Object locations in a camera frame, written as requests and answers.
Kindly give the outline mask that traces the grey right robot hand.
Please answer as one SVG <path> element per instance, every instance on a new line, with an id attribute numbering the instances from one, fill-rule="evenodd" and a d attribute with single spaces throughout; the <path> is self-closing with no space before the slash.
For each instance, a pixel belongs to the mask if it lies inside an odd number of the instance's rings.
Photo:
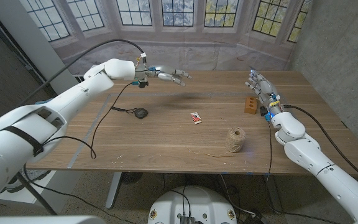
<path id="1" fill-rule="evenodd" d="M 245 82 L 258 97 L 260 103 L 268 110 L 271 116 L 282 113 L 280 95 L 275 85 L 268 81 L 261 73 L 251 69 L 249 81 Z"/>

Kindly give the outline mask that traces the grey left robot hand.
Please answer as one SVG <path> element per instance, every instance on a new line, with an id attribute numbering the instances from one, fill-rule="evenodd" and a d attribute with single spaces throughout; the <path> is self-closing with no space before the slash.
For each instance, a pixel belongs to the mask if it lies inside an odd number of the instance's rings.
<path id="1" fill-rule="evenodd" d="M 188 72 L 167 65 L 152 65 L 145 74 L 147 77 L 155 77 L 166 82 L 173 82 L 179 86 L 186 85 L 183 78 L 192 79 L 192 76 Z"/>

